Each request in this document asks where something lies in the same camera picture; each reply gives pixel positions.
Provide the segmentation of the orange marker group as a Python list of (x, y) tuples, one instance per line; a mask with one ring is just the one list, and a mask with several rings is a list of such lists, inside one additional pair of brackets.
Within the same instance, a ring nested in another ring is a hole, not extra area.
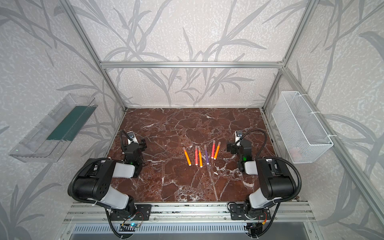
[(216, 148), (216, 151), (215, 151), (215, 155), (214, 155), (214, 160), (216, 160), (217, 157), (218, 157), (218, 154), (219, 154), (219, 151), (220, 151), (220, 146), (221, 146), (221, 142), (218, 142), (217, 148)]

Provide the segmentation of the pink marker group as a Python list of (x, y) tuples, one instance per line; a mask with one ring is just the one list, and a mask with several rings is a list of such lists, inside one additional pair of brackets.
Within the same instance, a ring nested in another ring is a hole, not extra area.
[(211, 159), (214, 159), (214, 156), (215, 156), (215, 150), (216, 150), (216, 141), (213, 140), (213, 143), (212, 143), (212, 154), (211, 154)]
[(195, 165), (199, 165), (198, 146), (195, 146)]

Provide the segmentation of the purple marker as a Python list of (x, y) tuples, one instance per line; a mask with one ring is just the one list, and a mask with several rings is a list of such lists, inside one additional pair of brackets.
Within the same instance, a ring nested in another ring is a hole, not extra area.
[(205, 158), (206, 158), (206, 164), (209, 166), (210, 165), (210, 162), (209, 162), (209, 154), (208, 154), (208, 149), (207, 149), (207, 146), (204, 145), (204, 151), (205, 151)]

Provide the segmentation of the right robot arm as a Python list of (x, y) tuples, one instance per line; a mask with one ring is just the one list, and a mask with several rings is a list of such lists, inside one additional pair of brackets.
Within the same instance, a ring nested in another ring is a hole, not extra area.
[(252, 144), (248, 140), (228, 143), (227, 151), (238, 155), (239, 170), (256, 175), (260, 185), (244, 203), (228, 203), (232, 220), (262, 220), (265, 224), (272, 219), (271, 207), (293, 200), (300, 193), (302, 178), (291, 162), (276, 156), (253, 158)]

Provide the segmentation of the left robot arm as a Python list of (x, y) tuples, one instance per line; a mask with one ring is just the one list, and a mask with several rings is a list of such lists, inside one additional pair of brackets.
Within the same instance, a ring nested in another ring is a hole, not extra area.
[(123, 147), (125, 159), (116, 161), (109, 158), (88, 159), (78, 170), (68, 187), (68, 195), (82, 203), (95, 204), (111, 210), (122, 219), (136, 215), (134, 198), (111, 186), (113, 178), (138, 178), (143, 166), (142, 152), (146, 141), (131, 142)]

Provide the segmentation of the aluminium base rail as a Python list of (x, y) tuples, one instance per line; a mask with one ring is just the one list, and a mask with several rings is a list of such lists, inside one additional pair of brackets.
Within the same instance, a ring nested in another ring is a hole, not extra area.
[[(151, 209), (138, 207), (143, 214), (137, 214), (132, 222), (149, 223), (230, 223), (264, 221), (266, 214), (272, 216), (275, 207), (261, 211), (260, 217), (244, 215), (243, 205), (226, 202), (158, 202), (149, 203)], [(315, 216), (308, 202), (282, 203), (275, 215), (275, 222), (314, 222)], [(64, 218), (64, 224), (107, 223), (104, 208), (91, 204), (73, 203)]]

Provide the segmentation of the clear plastic wall tray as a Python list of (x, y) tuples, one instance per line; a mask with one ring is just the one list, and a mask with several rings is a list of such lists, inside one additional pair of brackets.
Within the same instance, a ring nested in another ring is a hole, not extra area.
[(94, 97), (67, 94), (9, 155), (24, 163), (56, 163), (97, 107)]

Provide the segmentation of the aluminium frame crossbar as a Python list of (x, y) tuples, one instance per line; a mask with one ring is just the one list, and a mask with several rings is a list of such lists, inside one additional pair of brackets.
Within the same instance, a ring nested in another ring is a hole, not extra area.
[(105, 69), (111, 68), (266, 68), (279, 69), (281, 62), (101, 62)]

